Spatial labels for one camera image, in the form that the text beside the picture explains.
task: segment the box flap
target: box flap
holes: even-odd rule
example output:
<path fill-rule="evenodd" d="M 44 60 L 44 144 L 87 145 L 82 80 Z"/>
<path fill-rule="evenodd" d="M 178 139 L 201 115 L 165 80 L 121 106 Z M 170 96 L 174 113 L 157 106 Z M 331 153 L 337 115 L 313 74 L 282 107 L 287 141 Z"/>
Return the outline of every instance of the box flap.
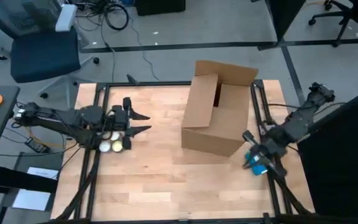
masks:
<path fill-rule="evenodd" d="M 217 85 L 217 74 L 193 78 L 181 124 L 183 128 L 205 128 L 209 126 Z"/>
<path fill-rule="evenodd" d="M 250 86 L 258 74 L 258 70 L 208 60 L 196 61 L 196 76 L 215 73 L 219 75 L 219 81 L 222 83 Z"/>
<path fill-rule="evenodd" d="M 219 107 L 243 111 L 249 111 L 250 87 L 222 84 L 219 97 Z"/>
<path fill-rule="evenodd" d="M 192 130 L 210 136 L 243 141 L 242 133 L 246 131 L 247 125 L 248 111 L 214 107 L 209 127 Z"/>

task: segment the white ball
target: white ball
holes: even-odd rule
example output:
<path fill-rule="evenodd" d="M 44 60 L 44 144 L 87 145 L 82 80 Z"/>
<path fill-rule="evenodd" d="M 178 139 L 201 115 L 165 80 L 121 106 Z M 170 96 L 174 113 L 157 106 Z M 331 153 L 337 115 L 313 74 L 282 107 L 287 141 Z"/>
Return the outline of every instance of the white ball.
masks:
<path fill-rule="evenodd" d="M 101 152 L 108 152 L 108 151 L 110 151 L 110 149 L 111 149 L 111 142 L 110 142 L 110 140 L 103 141 L 103 142 L 101 142 L 100 145 L 99 145 L 99 150 L 100 150 Z"/>
<path fill-rule="evenodd" d="M 111 135 L 111 140 L 112 141 L 117 141 L 119 139 L 119 132 L 118 131 L 113 131 L 112 135 Z"/>

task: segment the floor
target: floor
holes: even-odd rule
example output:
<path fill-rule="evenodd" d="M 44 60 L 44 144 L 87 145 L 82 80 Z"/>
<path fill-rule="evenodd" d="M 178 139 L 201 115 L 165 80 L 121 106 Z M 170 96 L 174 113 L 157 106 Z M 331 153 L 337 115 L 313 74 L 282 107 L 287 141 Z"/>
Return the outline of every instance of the floor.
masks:
<path fill-rule="evenodd" d="M 111 47 L 133 47 L 139 45 L 173 45 L 173 44 L 204 44 L 223 42 L 263 42 L 275 41 L 275 32 L 265 1 L 251 3 L 244 0 L 187 0 L 186 11 L 173 14 L 138 17 L 134 7 L 128 7 L 133 21 L 121 32 L 103 26 L 103 36 Z M 322 13 L 320 4 L 305 4 L 285 35 L 287 41 L 297 40 L 332 40 L 335 39 L 340 26 L 339 18 L 320 18 L 310 27 L 308 20 L 314 14 Z M 111 15 L 114 22 L 120 23 L 122 15 Z M 95 25 L 84 18 L 78 22 L 85 29 L 94 29 Z M 102 52 L 104 47 L 100 27 L 94 31 L 83 31 L 89 38 L 90 45 L 84 52 Z M 350 22 L 345 39 L 358 38 L 358 25 Z M 93 63 L 85 67 L 79 76 L 95 82 L 126 82 L 126 75 L 131 74 L 138 81 L 157 81 L 150 65 L 142 55 L 153 64 L 154 74 L 161 81 L 191 80 L 194 74 L 194 62 L 198 59 L 217 60 L 220 62 L 255 67 L 259 69 L 257 78 L 280 80 L 285 100 L 288 104 L 299 105 L 298 95 L 308 94 L 308 87 L 313 82 L 324 83 L 336 92 L 337 102 L 346 102 L 358 95 L 358 44 L 343 44 L 338 48 L 330 45 L 308 45 L 287 47 L 289 57 L 283 54 L 283 49 L 258 51 L 256 47 L 201 47 L 193 49 L 151 50 L 142 53 L 140 48 L 127 52 L 88 53 L 81 58 L 94 55 L 100 58 L 100 64 Z M 50 94 L 48 100 L 37 98 L 36 92 L 51 80 L 20 84 L 19 101 L 34 101 L 42 106 L 58 109 L 66 108 L 62 87 Z M 0 61 L 0 85 L 17 85 L 10 76 L 10 61 Z M 21 141 L 21 137 L 10 133 L 4 135 Z M 61 144 L 59 134 L 46 129 L 35 129 L 35 135 L 45 142 Z M 23 144 L 11 143 L 6 139 L 0 140 L 0 154 L 19 154 L 31 152 Z M 0 157 L 0 166 L 13 168 L 16 160 L 11 157 Z M 48 212 L 31 213 L 28 223 L 46 221 Z M 19 219 L 9 223 L 21 223 Z"/>

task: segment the chair armrest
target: chair armrest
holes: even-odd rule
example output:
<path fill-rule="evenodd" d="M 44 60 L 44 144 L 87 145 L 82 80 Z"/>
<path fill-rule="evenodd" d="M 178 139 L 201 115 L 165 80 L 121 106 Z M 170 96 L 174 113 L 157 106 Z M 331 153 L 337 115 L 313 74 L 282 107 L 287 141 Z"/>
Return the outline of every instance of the chair armrest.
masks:
<path fill-rule="evenodd" d="M 57 20 L 55 31 L 68 32 L 74 24 L 77 7 L 73 4 L 64 4 Z"/>

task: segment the chair wheel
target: chair wheel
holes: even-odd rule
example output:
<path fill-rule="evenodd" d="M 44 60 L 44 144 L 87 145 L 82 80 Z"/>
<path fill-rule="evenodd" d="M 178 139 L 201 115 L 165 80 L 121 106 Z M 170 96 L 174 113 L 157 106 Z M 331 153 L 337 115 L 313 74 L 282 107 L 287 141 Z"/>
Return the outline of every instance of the chair wheel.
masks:
<path fill-rule="evenodd" d="M 84 11 L 85 10 L 85 6 L 80 4 L 80 5 L 76 5 L 77 6 L 77 9 L 80 10 L 80 11 Z"/>
<path fill-rule="evenodd" d="M 0 60 L 7 60 L 7 57 L 5 57 L 5 56 L 0 56 Z"/>
<path fill-rule="evenodd" d="M 48 93 L 41 93 L 40 97 L 43 99 L 46 99 L 46 98 L 48 98 Z"/>
<path fill-rule="evenodd" d="M 332 7 L 333 7 L 332 4 L 327 4 L 327 5 L 324 6 L 324 9 L 325 9 L 326 11 L 329 11 Z"/>
<path fill-rule="evenodd" d="M 94 58 L 93 63 L 95 63 L 96 65 L 99 64 L 99 58 Z"/>
<path fill-rule="evenodd" d="M 309 26 L 313 26 L 316 23 L 316 19 L 309 20 Z"/>
<path fill-rule="evenodd" d="M 333 47 L 338 47 L 340 44 L 341 44 L 341 42 L 337 40 L 337 41 L 333 42 L 332 46 Z"/>

